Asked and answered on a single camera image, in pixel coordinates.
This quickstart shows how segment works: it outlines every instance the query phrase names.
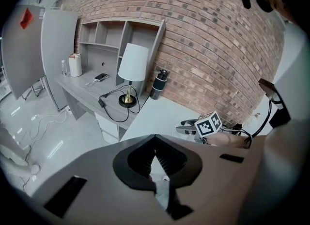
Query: floor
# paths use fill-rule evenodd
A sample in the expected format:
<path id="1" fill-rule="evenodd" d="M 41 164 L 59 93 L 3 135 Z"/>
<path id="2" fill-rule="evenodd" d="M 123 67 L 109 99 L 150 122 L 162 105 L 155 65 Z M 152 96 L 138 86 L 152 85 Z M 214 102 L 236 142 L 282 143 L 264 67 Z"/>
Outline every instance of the floor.
<path id="1" fill-rule="evenodd" d="M 32 145 L 34 137 L 40 139 L 35 142 L 29 155 L 29 163 L 36 163 L 40 166 L 40 172 L 29 179 L 6 174 L 8 181 L 15 187 L 32 195 L 35 190 L 53 173 L 69 164 L 83 153 L 109 145 L 104 141 L 97 120 L 89 113 L 85 113 L 79 120 L 75 120 L 68 111 L 58 116 L 55 105 L 49 98 L 46 90 L 40 93 L 38 98 L 33 93 L 27 100 L 19 98 L 16 100 L 12 94 L 0 102 L 0 120 L 4 124 L 13 139 L 20 144 L 20 147 Z"/>

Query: drawer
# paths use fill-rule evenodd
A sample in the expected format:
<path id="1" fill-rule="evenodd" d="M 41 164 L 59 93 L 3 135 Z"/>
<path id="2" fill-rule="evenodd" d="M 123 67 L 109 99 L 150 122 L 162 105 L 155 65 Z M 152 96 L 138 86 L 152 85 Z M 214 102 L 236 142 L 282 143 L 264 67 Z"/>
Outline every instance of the drawer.
<path id="1" fill-rule="evenodd" d="M 106 133 L 106 132 L 102 132 L 103 138 L 106 142 L 110 143 L 110 144 L 114 144 L 114 143 L 118 143 L 118 138 L 113 137 L 112 135 Z"/>
<path id="2" fill-rule="evenodd" d="M 98 120 L 100 129 L 118 138 L 118 130 L 117 130 L 117 125 L 115 123 L 112 123 L 111 121 L 103 118 L 97 113 L 95 113 L 95 116 L 96 116 L 96 119 Z"/>

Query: red paper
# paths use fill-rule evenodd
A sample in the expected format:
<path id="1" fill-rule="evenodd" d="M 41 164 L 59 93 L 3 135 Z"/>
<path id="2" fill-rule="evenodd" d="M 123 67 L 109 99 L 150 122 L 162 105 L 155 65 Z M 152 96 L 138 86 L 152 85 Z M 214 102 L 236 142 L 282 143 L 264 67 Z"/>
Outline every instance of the red paper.
<path id="1" fill-rule="evenodd" d="M 29 9 L 27 8 L 25 13 L 24 13 L 23 19 L 20 22 L 21 27 L 23 29 L 25 29 L 29 25 L 30 21 L 32 21 L 32 18 L 33 18 L 33 16 L 31 14 L 31 12 L 29 11 Z"/>

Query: brick wall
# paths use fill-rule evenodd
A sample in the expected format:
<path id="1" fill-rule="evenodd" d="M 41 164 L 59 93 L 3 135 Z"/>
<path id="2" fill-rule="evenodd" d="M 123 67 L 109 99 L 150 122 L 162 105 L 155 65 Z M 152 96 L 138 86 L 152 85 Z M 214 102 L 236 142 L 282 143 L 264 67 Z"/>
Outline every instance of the brick wall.
<path id="1" fill-rule="evenodd" d="M 107 17 L 160 21 L 167 29 L 147 90 L 160 68 L 170 71 L 163 96 L 199 113 L 217 110 L 226 124 L 243 122 L 263 97 L 258 80 L 272 81 L 283 32 L 272 14 L 241 0 L 62 0 L 80 23 Z"/>

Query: black bottle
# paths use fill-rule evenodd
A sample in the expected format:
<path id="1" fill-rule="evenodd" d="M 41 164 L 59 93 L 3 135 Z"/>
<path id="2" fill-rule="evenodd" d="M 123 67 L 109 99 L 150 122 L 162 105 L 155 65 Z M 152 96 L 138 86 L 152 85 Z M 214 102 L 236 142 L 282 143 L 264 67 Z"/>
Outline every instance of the black bottle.
<path id="1" fill-rule="evenodd" d="M 167 82 L 167 71 L 162 69 L 160 70 L 159 74 L 156 76 L 152 91 L 150 93 L 150 98 L 152 99 L 158 99 L 161 91 L 164 89 L 166 82 Z"/>

